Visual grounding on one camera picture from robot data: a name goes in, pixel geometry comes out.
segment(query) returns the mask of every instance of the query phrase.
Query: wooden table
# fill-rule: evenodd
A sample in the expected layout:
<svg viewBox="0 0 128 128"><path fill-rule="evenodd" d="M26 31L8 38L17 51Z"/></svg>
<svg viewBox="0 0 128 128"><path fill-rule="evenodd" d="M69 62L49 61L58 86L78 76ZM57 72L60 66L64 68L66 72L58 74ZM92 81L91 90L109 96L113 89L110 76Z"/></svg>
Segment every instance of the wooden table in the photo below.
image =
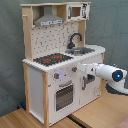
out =
<svg viewBox="0 0 128 128"><path fill-rule="evenodd" d="M102 81L102 95L71 117L87 128L115 128L128 118L128 97L109 94Z"/></svg>
<svg viewBox="0 0 128 128"><path fill-rule="evenodd" d="M44 128L32 115L19 109L0 118L0 128ZM50 128L80 128L69 118L64 118Z"/></svg>

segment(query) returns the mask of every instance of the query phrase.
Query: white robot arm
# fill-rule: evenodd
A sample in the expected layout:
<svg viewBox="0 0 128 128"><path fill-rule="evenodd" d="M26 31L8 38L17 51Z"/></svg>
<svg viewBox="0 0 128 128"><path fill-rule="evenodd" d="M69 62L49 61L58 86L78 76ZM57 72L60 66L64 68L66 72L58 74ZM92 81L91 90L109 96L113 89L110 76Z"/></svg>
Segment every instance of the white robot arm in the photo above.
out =
<svg viewBox="0 0 128 128"><path fill-rule="evenodd" d="M107 87L114 89L117 94L128 95L128 89L124 88L127 71L104 64L78 64L77 69L90 75L107 80Z"/></svg>

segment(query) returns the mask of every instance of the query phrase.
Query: blue light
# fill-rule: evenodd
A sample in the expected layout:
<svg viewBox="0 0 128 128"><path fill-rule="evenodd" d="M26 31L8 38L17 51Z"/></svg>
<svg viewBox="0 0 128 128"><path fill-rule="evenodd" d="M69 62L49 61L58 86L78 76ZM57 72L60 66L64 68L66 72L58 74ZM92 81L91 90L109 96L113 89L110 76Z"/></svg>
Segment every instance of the blue light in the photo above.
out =
<svg viewBox="0 0 128 128"><path fill-rule="evenodd" d="M116 75L116 77L117 77L117 78L120 78L120 75L119 75L119 74L117 74L117 75Z"/></svg>

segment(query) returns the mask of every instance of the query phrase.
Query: control knob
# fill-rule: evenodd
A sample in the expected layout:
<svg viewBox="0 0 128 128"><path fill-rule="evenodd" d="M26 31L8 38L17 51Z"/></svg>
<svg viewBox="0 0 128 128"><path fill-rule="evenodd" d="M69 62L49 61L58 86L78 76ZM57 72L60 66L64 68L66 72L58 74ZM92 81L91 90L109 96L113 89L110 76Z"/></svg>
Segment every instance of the control knob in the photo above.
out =
<svg viewBox="0 0 128 128"><path fill-rule="evenodd" d="M55 73L55 74L54 74L54 78L55 78L55 79L59 79L59 74L58 74L58 73Z"/></svg>
<svg viewBox="0 0 128 128"><path fill-rule="evenodd" d="M77 67L73 67L73 68L72 68L72 71L73 71L73 72L76 72L76 70L77 70Z"/></svg>

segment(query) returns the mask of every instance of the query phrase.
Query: stovetop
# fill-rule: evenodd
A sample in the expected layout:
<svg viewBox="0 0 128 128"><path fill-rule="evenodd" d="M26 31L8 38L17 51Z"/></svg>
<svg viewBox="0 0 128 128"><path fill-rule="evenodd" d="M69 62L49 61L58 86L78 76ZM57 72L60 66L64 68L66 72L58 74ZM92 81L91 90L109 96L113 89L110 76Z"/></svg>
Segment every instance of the stovetop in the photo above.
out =
<svg viewBox="0 0 128 128"><path fill-rule="evenodd" d="M60 53L54 53L40 58L36 58L33 61L48 67L57 63L62 63L69 59L73 59L73 57Z"/></svg>

